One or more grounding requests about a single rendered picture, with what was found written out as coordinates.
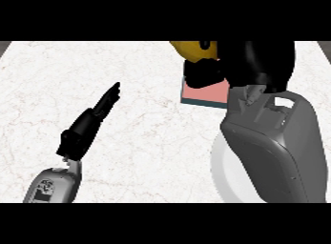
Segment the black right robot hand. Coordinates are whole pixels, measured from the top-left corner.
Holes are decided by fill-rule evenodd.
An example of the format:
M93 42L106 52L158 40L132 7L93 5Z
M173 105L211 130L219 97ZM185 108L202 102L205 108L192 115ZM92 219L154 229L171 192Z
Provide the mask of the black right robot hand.
M294 59L293 41L219 41L217 59L185 61L185 81L194 89L226 80L232 88L265 85L265 93L284 92Z

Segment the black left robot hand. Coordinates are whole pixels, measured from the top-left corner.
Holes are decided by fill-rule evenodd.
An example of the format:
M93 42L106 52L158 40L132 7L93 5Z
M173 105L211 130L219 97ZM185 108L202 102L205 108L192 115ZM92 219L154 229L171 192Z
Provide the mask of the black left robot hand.
M56 154L67 159L77 161L86 155L99 127L118 98L120 83L115 83L106 90L96 106L81 113L71 127L62 131Z

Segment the pink cardboard box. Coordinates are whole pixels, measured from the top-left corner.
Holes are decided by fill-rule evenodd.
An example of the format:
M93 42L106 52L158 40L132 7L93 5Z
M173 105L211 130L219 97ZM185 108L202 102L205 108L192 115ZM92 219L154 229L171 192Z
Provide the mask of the pink cardboard box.
M210 108L226 108L228 82L223 80L204 88L194 89L182 82L180 103Z

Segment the white plate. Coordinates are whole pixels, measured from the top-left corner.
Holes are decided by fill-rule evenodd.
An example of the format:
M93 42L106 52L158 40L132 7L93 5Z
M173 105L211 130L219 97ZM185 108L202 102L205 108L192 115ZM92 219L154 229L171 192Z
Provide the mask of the white plate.
M210 153L210 172L217 193L225 203L263 203L241 161L219 133Z

